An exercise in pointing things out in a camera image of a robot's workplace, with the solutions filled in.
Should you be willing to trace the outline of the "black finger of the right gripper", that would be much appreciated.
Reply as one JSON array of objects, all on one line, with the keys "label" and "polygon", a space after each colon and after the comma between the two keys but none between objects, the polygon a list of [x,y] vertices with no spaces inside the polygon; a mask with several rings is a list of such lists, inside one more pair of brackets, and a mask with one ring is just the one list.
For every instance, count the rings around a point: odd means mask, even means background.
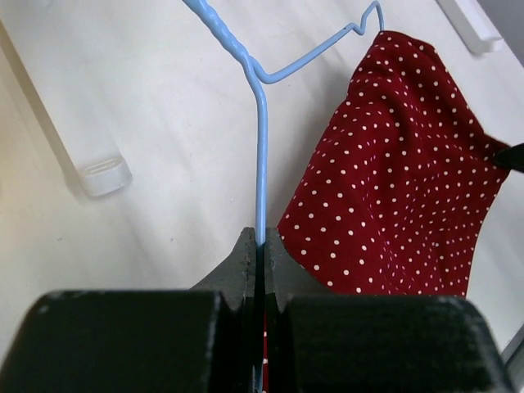
[{"label": "black finger of the right gripper", "polygon": [[507,147],[495,155],[495,163],[505,169],[524,173],[524,143]]}]

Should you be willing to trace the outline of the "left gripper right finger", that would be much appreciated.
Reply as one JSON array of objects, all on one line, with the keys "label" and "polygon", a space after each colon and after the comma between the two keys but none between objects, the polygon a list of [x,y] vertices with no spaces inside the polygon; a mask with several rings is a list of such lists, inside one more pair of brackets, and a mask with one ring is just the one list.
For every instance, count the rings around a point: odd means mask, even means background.
[{"label": "left gripper right finger", "polygon": [[266,230],[264,285],[266,300],[273,302],[273,308],[280,314],[293,296],[329,293],[322,283],[289,255],[276,228]]}]

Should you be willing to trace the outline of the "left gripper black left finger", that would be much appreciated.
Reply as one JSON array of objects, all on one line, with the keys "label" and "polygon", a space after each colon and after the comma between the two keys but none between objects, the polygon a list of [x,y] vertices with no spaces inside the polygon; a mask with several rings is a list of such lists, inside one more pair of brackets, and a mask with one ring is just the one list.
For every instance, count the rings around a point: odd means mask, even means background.
[{"label": "left gripper black left finger", "polygon": [[231,311],[243,308],[246,299],[255,293],[256,243],[255,230],[244,228],[230,254],[191,287],[192,291],[217,291]]}]

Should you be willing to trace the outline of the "red polka dot cloth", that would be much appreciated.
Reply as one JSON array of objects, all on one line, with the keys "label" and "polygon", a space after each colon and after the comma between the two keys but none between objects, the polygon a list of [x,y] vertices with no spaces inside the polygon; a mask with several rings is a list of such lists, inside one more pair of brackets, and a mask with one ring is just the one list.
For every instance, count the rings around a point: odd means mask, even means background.
[{"label": "red polka dot cloth", "polygon": [[279,224],[323,294],[268,310],[267,392],[511,392],[466,299],[508,171],[437,50],[383,30]]}]

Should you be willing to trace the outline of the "blue wire hanger back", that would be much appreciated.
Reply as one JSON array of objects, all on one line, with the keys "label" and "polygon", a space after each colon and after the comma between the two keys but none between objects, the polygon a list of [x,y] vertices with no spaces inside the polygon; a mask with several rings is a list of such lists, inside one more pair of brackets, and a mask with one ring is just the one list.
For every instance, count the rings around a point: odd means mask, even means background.
[{"label": "blue wire hanger back", "polygon": [[354,32],[359,36],[364,35],[368,18],[374,12],[377,14],[379,29],[384,29],[385,21],[382,6],[378,1],[371,1],[358,23],[349,23],[304,56],[270,74],[235,37],[217,11],[207,1],[186,0],[184,4],[208,28],[222,48],[241,65],[255,98],[257,113],[255,244],[258,249],[261,249],[266,243],[269,157],[269,109],[264,86],[278,83],[296,73],[338,43],[348,33]]}]

